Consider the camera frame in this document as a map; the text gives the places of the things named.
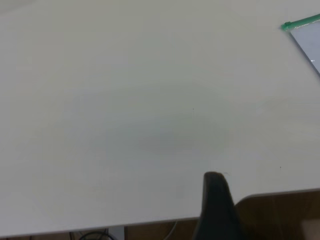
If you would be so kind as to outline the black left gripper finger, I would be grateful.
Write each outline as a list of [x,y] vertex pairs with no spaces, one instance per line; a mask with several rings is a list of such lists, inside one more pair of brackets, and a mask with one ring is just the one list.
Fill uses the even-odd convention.
[[203,177],[201,213],[194,240],[245,240],[227,180],[218,172]]

